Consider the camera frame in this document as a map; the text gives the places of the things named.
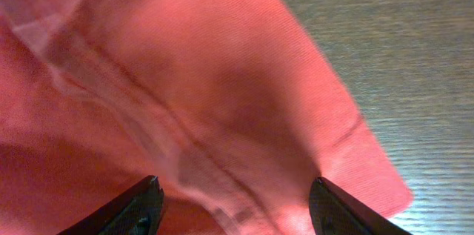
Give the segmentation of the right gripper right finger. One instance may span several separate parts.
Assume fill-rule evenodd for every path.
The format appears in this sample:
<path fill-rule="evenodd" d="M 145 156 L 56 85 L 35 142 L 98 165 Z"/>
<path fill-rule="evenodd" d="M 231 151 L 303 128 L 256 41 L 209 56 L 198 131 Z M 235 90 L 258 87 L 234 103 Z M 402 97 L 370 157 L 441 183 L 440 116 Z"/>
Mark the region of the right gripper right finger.
<path fill-rule="evenodd" d="M 324 177 L 311 185 L 309 212 L 316 235 L 411 235 Z"/>

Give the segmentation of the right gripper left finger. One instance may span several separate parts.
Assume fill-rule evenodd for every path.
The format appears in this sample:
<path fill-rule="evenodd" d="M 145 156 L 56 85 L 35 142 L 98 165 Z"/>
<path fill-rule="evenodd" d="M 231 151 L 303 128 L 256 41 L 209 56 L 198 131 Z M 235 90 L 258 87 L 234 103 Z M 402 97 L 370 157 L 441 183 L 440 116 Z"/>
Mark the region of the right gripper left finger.
<path fill-rule="evenodd" d="M 156 235 L 164 191 L 157 176 L 147 176 L 59 235 Z"/>

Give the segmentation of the orange FRAM t-shirt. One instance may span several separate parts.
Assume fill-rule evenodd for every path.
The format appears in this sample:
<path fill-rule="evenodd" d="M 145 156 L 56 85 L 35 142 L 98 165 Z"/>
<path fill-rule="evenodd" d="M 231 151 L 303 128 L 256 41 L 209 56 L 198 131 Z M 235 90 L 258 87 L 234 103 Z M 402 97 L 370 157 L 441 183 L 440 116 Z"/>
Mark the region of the orange FRAM t-shirt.
<path fill-rule="evenodd" d="M 1 0 L 1 232 L 57 234 L 150 174 L 163 234 L 311 234 L 318 176 L 412 202 L 282 0 Z"/>

